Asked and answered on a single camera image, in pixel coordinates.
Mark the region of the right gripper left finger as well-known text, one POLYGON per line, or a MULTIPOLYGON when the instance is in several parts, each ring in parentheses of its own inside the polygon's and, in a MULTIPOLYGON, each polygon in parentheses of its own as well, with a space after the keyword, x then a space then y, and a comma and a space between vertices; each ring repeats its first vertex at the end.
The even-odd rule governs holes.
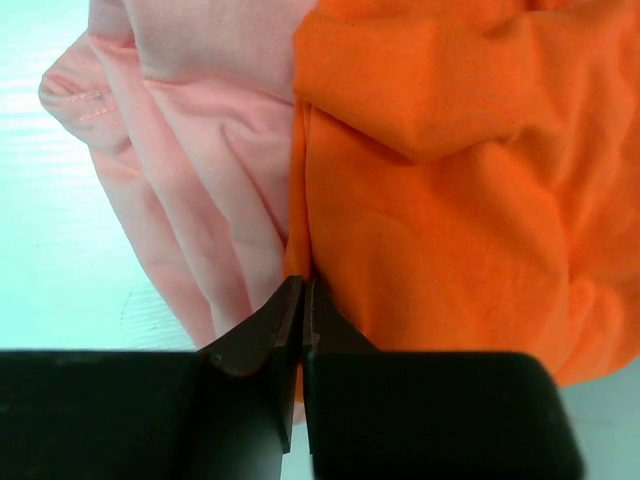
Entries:
POLYGON ((1 354, 5 479, 277 479, 303 282, 195 352, 1 354))

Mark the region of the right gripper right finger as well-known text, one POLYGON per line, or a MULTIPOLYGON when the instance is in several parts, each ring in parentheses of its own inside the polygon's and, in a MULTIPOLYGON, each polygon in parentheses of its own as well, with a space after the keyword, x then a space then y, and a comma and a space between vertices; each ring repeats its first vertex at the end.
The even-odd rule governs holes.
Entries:
POLYGON ((304 398, 318 479, 581 479, 558 389, 512 352, 384 352, 306 291, 304 398))

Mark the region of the orange t shirt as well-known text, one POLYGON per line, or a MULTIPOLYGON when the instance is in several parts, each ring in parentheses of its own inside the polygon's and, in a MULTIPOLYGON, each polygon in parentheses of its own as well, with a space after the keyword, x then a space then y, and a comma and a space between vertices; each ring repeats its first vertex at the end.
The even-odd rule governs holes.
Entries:
POLYGON ((637 2, 321 1, 294 51, 287 274, 384 350, 638 356, 637 2))

